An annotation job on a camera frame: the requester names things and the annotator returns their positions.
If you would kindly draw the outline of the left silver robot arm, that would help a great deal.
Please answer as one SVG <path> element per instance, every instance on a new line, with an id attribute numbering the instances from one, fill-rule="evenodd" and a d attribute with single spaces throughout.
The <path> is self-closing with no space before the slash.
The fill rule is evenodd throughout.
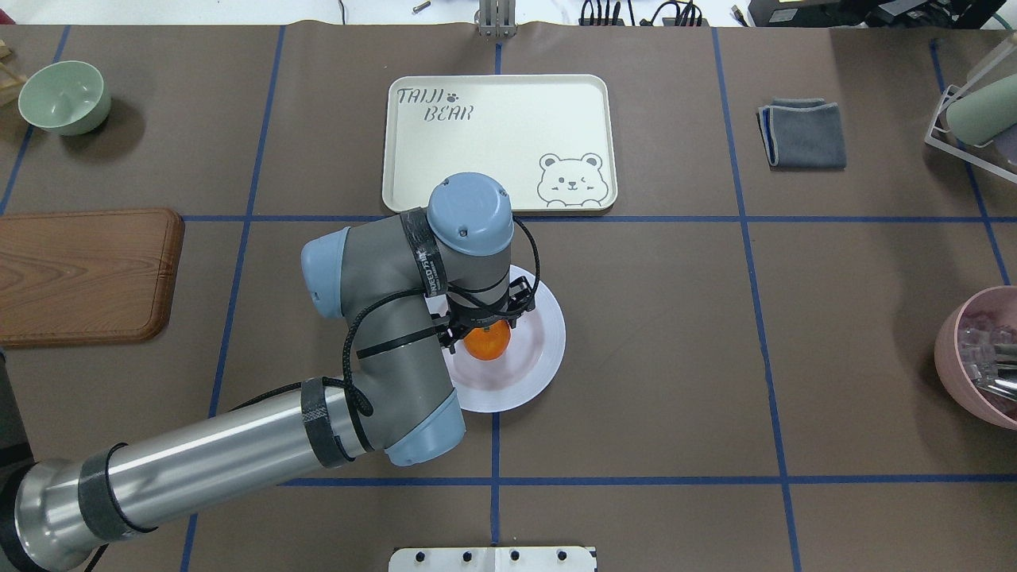
<path id="1" fill-rule="evenodd" d="M 348 326 L 340 376 L 275 388 L 81 462 L 33 458 L 3 374 L 2 569 L 72 570 L 110 544 L 372 451 L 397 466 L 448 452 L 466 428 L 443 351 L 534 307 L 538 281 L 508 278 L 523 228 L 504 185 L 464 172 L 425 207 L 306 243 L 312 303 Z"/>

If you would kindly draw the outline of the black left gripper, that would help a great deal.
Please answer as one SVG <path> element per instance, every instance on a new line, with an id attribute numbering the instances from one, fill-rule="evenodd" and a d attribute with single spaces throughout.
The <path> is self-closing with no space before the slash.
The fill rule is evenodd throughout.
<path id="1" fill-rule="evenodd" d="M 473 329 L 506 321 L 513 330 L 523 314 L 534 311 L 535 282 L 526 276 L 517 276 L 511 280 L 505 278 L 483 291 L 451 285 L 446 298 L 447 311 L 433 314 L 433 323 L 442 348 L 455 354 Z"/>

